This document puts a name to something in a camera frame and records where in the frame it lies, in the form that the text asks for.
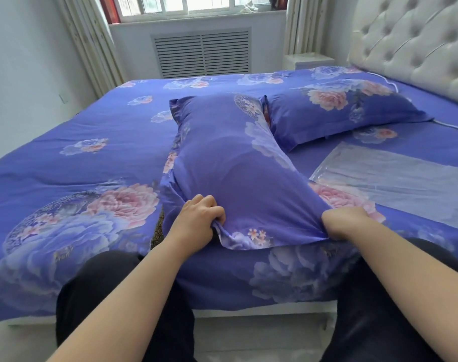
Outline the white tufted headboard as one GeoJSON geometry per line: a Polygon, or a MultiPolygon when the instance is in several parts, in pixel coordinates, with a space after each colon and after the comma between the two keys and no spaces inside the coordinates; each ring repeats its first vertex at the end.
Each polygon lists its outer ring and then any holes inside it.
{"type": "Polygon", "coordinates": [[[458,102],[458,0],[358,0],[348,62],[458,102]]]}

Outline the purple floral duvet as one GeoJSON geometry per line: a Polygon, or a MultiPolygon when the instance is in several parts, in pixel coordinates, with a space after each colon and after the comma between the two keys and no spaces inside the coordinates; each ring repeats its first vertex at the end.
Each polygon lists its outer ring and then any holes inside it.
{"type": "MultiPolygon", "coordinates": [[[[159,182],[177,132],[169,101],[214,93],[264,95],[311,72],[132,80],[0,159],[0,322],[54,316],[63,286],[108,250],[146,255],[159,219],[159,182]]],[[[178,276],[195,310],[330,301],[358,259],[329,242],[260,251],[220,244],[178,276]]]]}

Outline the person's right forearm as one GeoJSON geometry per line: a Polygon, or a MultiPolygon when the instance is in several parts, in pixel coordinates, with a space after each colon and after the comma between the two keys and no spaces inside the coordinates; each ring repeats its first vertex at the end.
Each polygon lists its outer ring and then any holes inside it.
{"type": "Polygon", "coordinates": [[[364,217],[336,233],[355,245],[406,319],[445,362],[458,362],[458,273],[364,217]]]}

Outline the person's left hand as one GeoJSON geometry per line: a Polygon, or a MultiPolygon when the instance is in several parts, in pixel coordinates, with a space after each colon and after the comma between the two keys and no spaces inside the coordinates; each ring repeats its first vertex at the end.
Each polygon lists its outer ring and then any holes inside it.
{"type": "Polygon", "coordinates": [[[226,212],[212,195],[197,194],[187,201],[175,219],[167,239],[181,249],[195,253],[204,248],[213,237],[212,224],[223,224],[226,212]]]}

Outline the person's black trousers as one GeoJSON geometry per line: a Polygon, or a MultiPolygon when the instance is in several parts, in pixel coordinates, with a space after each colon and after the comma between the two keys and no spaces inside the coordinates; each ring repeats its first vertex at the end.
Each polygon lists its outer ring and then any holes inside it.
{"type": "MultiPolygon", "coordinates": [[[[58,346],[143,258],[113,250],[83,265],[57,299],[58,346]]],[[[182,288],[175,282],[143,362],[196,362],[194,323],[182,288]]],[[[321,362],[443,360],[406,320],[367,263],[359,260],[341,284],[335,330],[321,362]]]]}

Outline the beige patterned curtain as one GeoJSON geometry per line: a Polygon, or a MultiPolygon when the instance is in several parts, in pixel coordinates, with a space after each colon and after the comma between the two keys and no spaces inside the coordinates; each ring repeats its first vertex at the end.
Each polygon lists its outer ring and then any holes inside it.
{"type": "Polygon", "coordinates": [[[55,0],[97,98],[126,82],[110,31],[113,0],[55,0]]]}
{"type": "Polygon", "coordinates": [[[329,0],[287,0],[283,55],[322,50],[329,0]]]}

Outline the white bed frame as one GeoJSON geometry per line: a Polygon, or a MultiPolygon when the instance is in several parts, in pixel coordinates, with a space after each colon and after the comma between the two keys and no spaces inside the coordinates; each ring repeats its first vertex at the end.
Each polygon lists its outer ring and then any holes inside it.
{"type": "MultiPolygon", "coordinates": [[[[224,318],[239,316],[276,316],[276,315],[294,315],[294,314],[336,314],[337,302],[303,302],[303,303],[286,303],[273,304],[268,306],[259,306],[237,311],[223,310],[193,310],[196,318],[224,318]]],[[[54,324],[55,316],[27,316],[14,318],[3,321],[7,326],[33,326],[54,324]]]]}

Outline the small purple floral pillow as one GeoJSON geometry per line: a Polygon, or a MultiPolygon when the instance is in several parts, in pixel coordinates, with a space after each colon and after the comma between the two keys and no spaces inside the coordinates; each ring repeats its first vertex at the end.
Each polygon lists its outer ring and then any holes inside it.
{"type": "Polygon", "coordinates": [[[270,130],[285,151],[298,145],[389,123],[431,121],[394,88],[366,79],[335,79],[262,98],[270,130]]]}

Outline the white bedside table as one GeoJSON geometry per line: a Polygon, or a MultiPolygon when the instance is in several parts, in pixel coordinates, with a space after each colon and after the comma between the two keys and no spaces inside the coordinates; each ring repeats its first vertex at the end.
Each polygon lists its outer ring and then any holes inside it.
{"type": "Polygon", "coordinates": [[[333,58],[322,54],[286,54],[283,57],[282,70],[303,70],[335,65],[336,61],[333,58]]]}

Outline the person's left forearm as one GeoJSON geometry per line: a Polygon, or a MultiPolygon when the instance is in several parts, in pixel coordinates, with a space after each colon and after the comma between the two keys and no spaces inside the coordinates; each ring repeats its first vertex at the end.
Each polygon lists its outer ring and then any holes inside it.
{"type": "Polygon", "coordinates": [[[58,295],[47,362],[197,362],[195,318],[175,281],[186,259],[165,240],[144,257],[112,250],[87,261],[58,295]]]}

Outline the purple floral bed sheet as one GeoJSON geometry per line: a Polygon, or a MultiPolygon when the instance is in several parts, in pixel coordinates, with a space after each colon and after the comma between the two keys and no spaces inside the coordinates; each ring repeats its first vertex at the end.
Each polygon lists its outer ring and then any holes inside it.
{"type": "MultiPolygon", "coordinates": [[[[280,92],[282,88],[293,87],[295,81],[286,78],[286,82],[280,85],[256,81],[259,84],[239,86],[234,81],[222,81],[221,77],[219,81],[208,79],[191,78],[167,83],[167,87],[176,85],[180,88],[168,96],[226,92],[254,96],[266,91],[280,92]]],[[[409,85],[397,85],[405,95],[415,99],[418,107],[428,109],[428,113],[436,114],[438,119],[447,119],[444,115],[449,113],[451,122],[458,124],[457,104],[409,85]]],[[[434,123],[362,128],[356,133],[344,133],[302,145],[288,155],[296,168],[308,177],[341,142],[458,167],[458,131],[434,123]]],[[[386,217],[385,224],[405,237],[419,237],[436,243],[458,258],[458,229],[383,206],[372,209],[378,210],[386,217]]],[[[273,256],[271,249],[237,252],[212,243],[187,261],[177,280],[195,310],[237,311],[273,304],[335,300],[341,282],[356,262],[354,249],[331,242],[295,249],[290,247],[283,253],[278,250],[273,256]]]]}

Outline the white radiator vent cover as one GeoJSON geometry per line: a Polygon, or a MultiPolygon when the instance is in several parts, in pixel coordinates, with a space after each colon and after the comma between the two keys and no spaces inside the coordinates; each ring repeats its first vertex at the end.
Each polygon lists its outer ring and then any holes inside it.
{"type": "Polygon", "coordinates": [[[247,28],[155,35],[152,43],[164,79],[251,70],[251,30],[247,28]]]}

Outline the large purple floral pillow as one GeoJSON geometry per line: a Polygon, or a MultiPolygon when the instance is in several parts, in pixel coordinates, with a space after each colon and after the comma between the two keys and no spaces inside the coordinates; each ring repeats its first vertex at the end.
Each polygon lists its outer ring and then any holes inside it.
{"type": "Polygon", "coordinates": [[[165,235],[201,194],[225,209],[224,224],[213,227],[227,249],[329,241],[321,221],[329,203],[276,143],[256,98],[222,93],[169,105],[178,132],[160,181],[165,235]]]}

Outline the clear plastic bag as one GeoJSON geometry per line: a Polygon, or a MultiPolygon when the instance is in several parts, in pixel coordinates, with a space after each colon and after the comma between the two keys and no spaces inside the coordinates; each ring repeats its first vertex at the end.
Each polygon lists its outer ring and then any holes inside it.
{"type": "Polygon", "coordinates": [[[310,177],[376,204],[458,229],[458,167],[340,143],[310,177]]]}

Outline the window with white frame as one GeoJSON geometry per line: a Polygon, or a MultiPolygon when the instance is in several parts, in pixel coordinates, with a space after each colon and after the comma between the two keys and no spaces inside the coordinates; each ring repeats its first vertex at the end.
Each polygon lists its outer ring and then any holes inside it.
{"type": "MultiPolygon", "coordinates": [[[[112,23],[137,23],[209,16],[236,15],[251,0],[110,0],[112,23]]],[[[285,9],[286,0],[252,0],[258,12],[285,9]]]]}

